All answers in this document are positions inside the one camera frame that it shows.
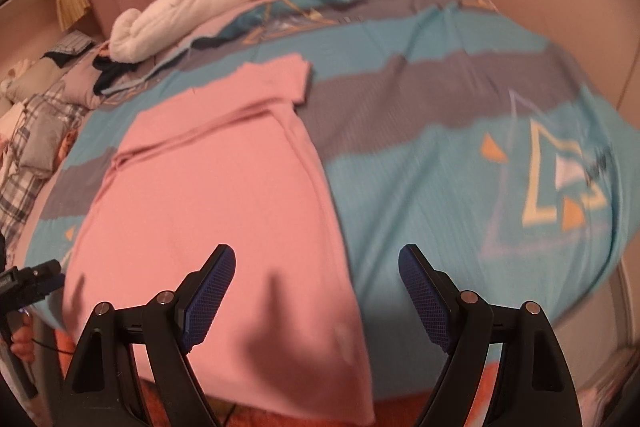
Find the person's left hand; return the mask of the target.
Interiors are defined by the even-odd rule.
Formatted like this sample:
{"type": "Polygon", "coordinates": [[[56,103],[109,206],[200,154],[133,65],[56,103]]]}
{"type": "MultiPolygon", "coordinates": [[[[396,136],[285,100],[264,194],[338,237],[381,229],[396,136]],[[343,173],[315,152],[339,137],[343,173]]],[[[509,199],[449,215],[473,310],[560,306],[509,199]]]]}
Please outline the person's left hand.
{"type": "Polygon", "coordinates": [[[30,364],[35,361],[32,317],[28,314],[22,314],[21,320],[21,326],[12,334],[12,345],[10,347],[10,351],[22,362],[30,364]]]}

